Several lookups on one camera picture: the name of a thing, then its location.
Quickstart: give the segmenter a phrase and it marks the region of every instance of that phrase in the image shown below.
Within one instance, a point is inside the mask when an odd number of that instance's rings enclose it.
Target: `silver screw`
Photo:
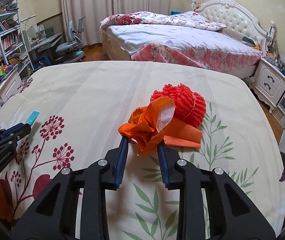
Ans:
[[[63,175],[67,175],[67,174],[69,174],[70,173],[70,168],[63,168],[62,169],[62,174]]]
[[[187,162],[185,160],[183,160],[183,159],[180,159],[180,160],[177,161],[177,164],[179,166],[185,166],[187,164]]]
[[[105,166],[105,165],[107,165],[107,163],[108,163],[108,162],[107,162],[105,159],[102,159],[102,160],[99,160],[99,161],[98,161],[98,165],[99,165],[99,166]]]
[[[223,169],[222,168],[215,168],[215,173],[218,175],[222,175],[223,174]]]

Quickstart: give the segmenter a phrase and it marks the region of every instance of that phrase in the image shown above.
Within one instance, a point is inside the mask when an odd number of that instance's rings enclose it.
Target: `orange paper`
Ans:
[[[137,108],[118,131],[132,138],[141,155],[156,150],[162,139],[166,145],[200,148],[201,131],[173,117],[174,110],[171,98],[160,97],[148,106]]]

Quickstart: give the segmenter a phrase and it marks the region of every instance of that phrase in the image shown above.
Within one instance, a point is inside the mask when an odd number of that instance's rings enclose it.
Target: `drawer handle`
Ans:
[[[270,85],[269,85],[269,84],[267,84],[267,83],[264,83],[264,85],[265,85],[265,86],[268,86],[268,87],[269,87],[269,90],[271,89],[271,88],[270,88]]]
[[[271,79],[272,79],[272,82],[273,82],[273,83],[275,82],[274,79],[273,79],[271,76],[267,76],[267,78],[271,78]]]

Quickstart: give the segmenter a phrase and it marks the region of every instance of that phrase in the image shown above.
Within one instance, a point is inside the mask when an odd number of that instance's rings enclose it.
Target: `white headboard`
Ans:
[[[227,25],[228,29],[241,33],[261,47],[265,51],[267,32],[259,26],[258,18],[245,7],[234,0],[210,0],[202,3],[199,9],[194,10],[210,22],[219,22]]]

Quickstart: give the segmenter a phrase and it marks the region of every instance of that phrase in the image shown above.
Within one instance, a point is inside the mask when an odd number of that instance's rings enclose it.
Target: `chair backrest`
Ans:
[[[75,40],[75,36],[73,34],[73,21],[70,21],[67,23],[66,34],[67,34],[67,38],[69,39],[69,41]]]

